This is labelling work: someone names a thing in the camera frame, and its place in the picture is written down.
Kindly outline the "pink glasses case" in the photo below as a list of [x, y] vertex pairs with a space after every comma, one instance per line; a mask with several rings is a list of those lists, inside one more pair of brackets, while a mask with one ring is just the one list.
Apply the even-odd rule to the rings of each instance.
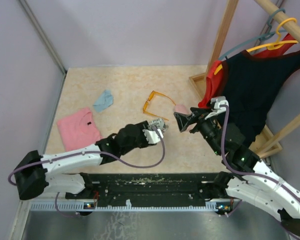
[[[174, 106], [174, 111], [177, 112], [177, 113], [185, 114], [185, 115], [189, 115], [191, 113], [191, 111], [184, 104], [176, 104]], [[186, 131], [189, 132], [193, 128], [194, 128], [194, 124], [190, 125], [186, 129]]]

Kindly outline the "newspaper print glasses case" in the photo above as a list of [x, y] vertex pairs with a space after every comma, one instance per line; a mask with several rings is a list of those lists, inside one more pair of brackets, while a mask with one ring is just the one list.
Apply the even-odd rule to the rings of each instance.
[[168, 124], [165, 122], [163, 118], [156, 118], [148, 121], [147, 128], [149, 130], [153, 130], [153, 127], [160, 129], [163, 134], [169, 129]]

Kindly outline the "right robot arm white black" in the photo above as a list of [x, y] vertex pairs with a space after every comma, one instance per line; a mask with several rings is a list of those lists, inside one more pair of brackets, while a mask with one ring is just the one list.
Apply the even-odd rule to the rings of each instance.
[[227, 195], [243, 200], [274, 217], [295, 239], [300, 238], [300, 191], [270, 169], [261, 158], [243, 145], [239, 128], [228, 121], [230, 109], [207, 111], [193, 108], [191, 114], [174, 112], [180, 132], [193, 126], [190, 133], [200, 133], [230, 171], [221, 172], [213, 185], [219, 198]]

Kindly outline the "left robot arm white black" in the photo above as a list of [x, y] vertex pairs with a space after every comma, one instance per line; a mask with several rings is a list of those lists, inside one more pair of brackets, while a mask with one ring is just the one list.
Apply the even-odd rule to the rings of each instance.
[[51, 186], [51, 178], [77, 168], [99, 166], [118, 161], [134, 149], [147, 148], [151, 144], [145, 136], [148, 121], [127, 124], [91, 145], [58, 154], [40, 155], [37, 150], [28, 152], [8, 177], [17, 187], [20, 200], [40, 196]]

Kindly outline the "orange sunglasses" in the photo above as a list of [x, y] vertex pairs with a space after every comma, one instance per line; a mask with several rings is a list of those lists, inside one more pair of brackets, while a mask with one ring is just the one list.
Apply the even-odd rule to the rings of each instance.
[[145, 100], [142, 113], [154, 118], [161, 118], [169, 121], [169, 112], [177, 103], [168, 95], [152, 90]]

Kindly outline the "pink folded garment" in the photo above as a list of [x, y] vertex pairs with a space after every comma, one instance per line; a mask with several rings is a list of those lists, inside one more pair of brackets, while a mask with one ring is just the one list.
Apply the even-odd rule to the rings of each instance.
[[102, 139], [89, 107], [61, 118], [57, 121], [57, 128], [66, 152], [84, 148]]

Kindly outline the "red tank top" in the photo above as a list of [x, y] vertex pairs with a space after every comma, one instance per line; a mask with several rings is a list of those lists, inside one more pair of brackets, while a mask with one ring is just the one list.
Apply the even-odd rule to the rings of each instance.
[[[285, 43], [283, 46], [277, 49], [269, 50], [265, 49], [258, 53], [253, 54], [253, 57], [263, 59], [270, 57], [280, 57], [285, 54], [285, 52], [291, 48], [297, 41], [289, 33], [283, 38], [283, 41], [294, 41]], [[224, 88], [223, 84], [223, 74], [222, 61], [216, 60], [210, 67], [208, 74], [206, 76], [206, 89], [203, 99], [198, 103], [199, 108], [207, 109], [211, 98], [219, 96]]]

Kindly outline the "navy tank top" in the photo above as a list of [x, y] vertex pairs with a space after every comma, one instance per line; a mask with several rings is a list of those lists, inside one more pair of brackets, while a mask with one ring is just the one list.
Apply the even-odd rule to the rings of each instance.
[[267, 58], [242, 51], [221, 64], [224, 88], [218, 96], [226, 97], [228, 123], [238, 127], [243, 145], [249, 147], [264, 129], [281, 87], [300, 69], [300, 50]]

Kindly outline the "wooden clothes rack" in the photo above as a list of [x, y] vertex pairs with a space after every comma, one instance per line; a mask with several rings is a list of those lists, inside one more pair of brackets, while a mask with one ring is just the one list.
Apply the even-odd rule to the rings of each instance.
[[213, 47], [212, 57], [206, 72], [191, 77], [195, 84], [203, 80], [203, 88], [196, 85], [200, 101], [198, 106], [209, 109], [212, 98], [225, 94], [233, 109], [229, 121], [239, 124], [244, 132], [248, 148], [260, 158], [279, 153], [283, 148], [280, 141], [300, 126], [300, 114], [290, 121], [282, 130], [272, 134], [266, 125], [267, 115], [262, 113], [270, 109], [278, 93], [288, 79], [300, 70], [300, 26], [293, 17], [288, 17], [269, 0], [258, 0], [256, 3], [268, 14], [273, 15], [279, 27], [284, 28], [292, 37], [284, 40], [281, 33], [273, 46], [269, 44], [242, 50], [232, 57], [219, 57], [224, 45], [238, 1], [229, 0], [222, 17]]

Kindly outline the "yellow hanger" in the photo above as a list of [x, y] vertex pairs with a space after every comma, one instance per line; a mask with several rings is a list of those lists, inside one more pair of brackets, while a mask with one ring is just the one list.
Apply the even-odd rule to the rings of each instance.
[[[275, 42], [257, 45], [257, 46], [255, 46], [255, 47], [252, 47], [252, 48], [247, 49], [246, 51], [247, 51], [248, 53], [250, 53], [250, 52], [253, 52], [253, 51], [262, 49], [262, 48], [266, 48], [267, 50], [272, 51], [272, 50], [277, 50], [277, 49], [279, 49], [280, 47], [282, 47], [282, 46], [285, 45], [285, 44], [298, 44], [299, 42], [298, 42], [297, 40], [295, 40], [291, 35], [289, 35], [289, 36], [292, 37], [293, 39], [288, 39], [288, 40], [285, 39], [285, 40], [283, 40], [283, 38], [282, 38], [282, 34], [281, 34], [281, 33], [285, 33], [285, 32], [287, 32], [287, 31], [286, 31], [286, 30], [285, 30], [285, 31], [280, 30], [281, 27], [283, 27], [284, 24], [286, 24], [286, 23], [288, 23], [288, 22], [291, 22], [291, 21], [294, 22], [294, 23], [297, 23], [297, 22], [298, 22], [298, 20], [297, 20], [296, 18], [290, 17], [290, 18], [284, 20], [282, 23], [280, 23], [280, 24], [277, 26], [277, 28], [276, 28], [276, 30], [275, 30], [274, 32], [267, 33], [267, 34], [265, 34], [266, 36], [261, 36], [261, 38], [268, 38], [268, 37], [271, 38], [271, 37], [273, 37], [274, 34], [276, 34], [276, 35], [277, 35], [277, 39], [275, 40]], [[241, 44], [239, 44], [238, 46], [232, 48], [231, 50], [229, 50], [228, 52], [226, 52], [223, 56], [219, 57], [219, 60], [222, 60], [223, 58], [226, 58], [226, 56], [227, 56], [229, 53], [232, 53], [234, 50], [236, 50], [236, 49], [238, 49], [239, 47], [241, 47], [241, 45], [244, 46], [244, 45], [246, 45], [247, 43], [248, 43], [248, 41], [246, 41], [245, 43], [241, 43]], [[217, 75], [218, 72], [219, 72], [220, 70], [222, 70], [222, 69], [223, 69], [223, 67], [222, 67], [222, 64], [220, 63], [220, 64], [215, 68], [215, 71], [214, 71], [213, 75]]]

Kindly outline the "teal hanger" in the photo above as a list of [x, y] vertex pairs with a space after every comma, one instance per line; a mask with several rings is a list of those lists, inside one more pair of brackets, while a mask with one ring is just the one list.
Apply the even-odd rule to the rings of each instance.
[[228, 55], [229, 55], [230, 53], [232, 53], [233, 51], [236, 51], [236, 50], [238, 50], [238, 49], [244, 47], [245, 45], [247, 45], [247, 44], [249, 44], [249, 43], [251, 43], [251, 42], [253, 42], [253, 41], [260, 40], [260, 41], [262, 42], [262, 41], [265, 41], [265, 40], [270, 39], [270, 38], [275, 34], [274, 31], [271, 31], [271, 30], [272, 30], [272, 27], [273, 27], [272, 21], [273, 21], [273, 19], [274, 19], [274, 16], [275, 16], [277, 13], [279, 13], [279, 12], [285, 13], [286, 10], [285, 10], [283, 7], [282, 7], [282, 8], [279, 8], [278, 10], [274, 11], [274, 12], [268, 17], [268, 19], [267, 19], [267, 21], [266, 21], [267, 30], [266, 30], [265, 33], [260, 34], [260, 35], [257, 35], [257, 36], [255, 36], [255, 37], [252, 37], [252, 38], [250, 38], [250, 39], [248, 39], [248, 40], [246, 40], [246, 41], [244, 41], [244, 42], [242, 42], [242, 43], [236, 45], [235, 47], [231, 48], [230, 50], [226, 51], [223, 55], [221, 55], [221, 56], [218, 58], [218, 60], [221, 61], [221, 60], [223, 60], [223, 59], [227, 59], [227, 57], [228, 57]]

